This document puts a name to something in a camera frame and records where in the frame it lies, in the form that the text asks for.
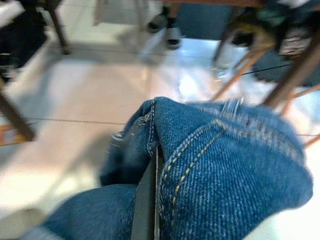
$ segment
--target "tile floor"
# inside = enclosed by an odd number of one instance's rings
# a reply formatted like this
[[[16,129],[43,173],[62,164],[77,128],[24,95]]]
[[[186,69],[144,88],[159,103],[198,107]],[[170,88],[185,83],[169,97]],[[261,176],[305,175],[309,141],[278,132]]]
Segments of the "tile floor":
[[[216,41],[185,38],[181,49],[169,51],[164,32],[138,31],[133,1],[110,0],[98,26],[93,26],[94,4],[65,0],[58,12],[72,54],[61,55],[49,32],[47,43],[5,89],[34,123],[37,139],[0,148],[0,219],[29,207],[50,213],[69,196],[97,187],[111,133],[123,128],[143,101],[156,96],[209,100],[223,84],[211,71]],[[148,18],[158,11],[159,3],[149,1]],[[244,53],[235,51],[239,58]],[[222,99],[243,97],[258,104],[273,87],[247,74]],[[298,98],[288,115],[304,140],[320,133],[319,99],[320,92]],[[248,240],[319,239],[319,147],[307,150],[314,197],[300,209],[268,218]]]

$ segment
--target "white floor tile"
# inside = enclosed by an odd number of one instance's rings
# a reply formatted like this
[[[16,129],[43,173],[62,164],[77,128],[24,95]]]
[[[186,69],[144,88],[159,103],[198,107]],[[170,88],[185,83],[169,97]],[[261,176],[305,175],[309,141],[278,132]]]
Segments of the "white floor tile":
[[[122,128],[39,121],[34,142],[0,148],[2,158],[8,158],[0,166],[0,213],[32,207],[49,213],[67,197],[98,187],[110,136]]]
[[[144,56],[80,49],[64,56],[55,48],[39,54],[35,68],[6,89],[28,118],[126,123],[146,100]]]

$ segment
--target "black bag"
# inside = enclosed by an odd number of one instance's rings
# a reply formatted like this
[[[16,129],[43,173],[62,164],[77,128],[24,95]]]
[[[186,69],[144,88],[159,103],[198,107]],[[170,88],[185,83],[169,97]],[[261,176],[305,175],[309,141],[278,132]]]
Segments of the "black bag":
[[[9,25],[0,28],[0,72],[20,68],[46,41],[45,20],[35,8],[27,8]]]

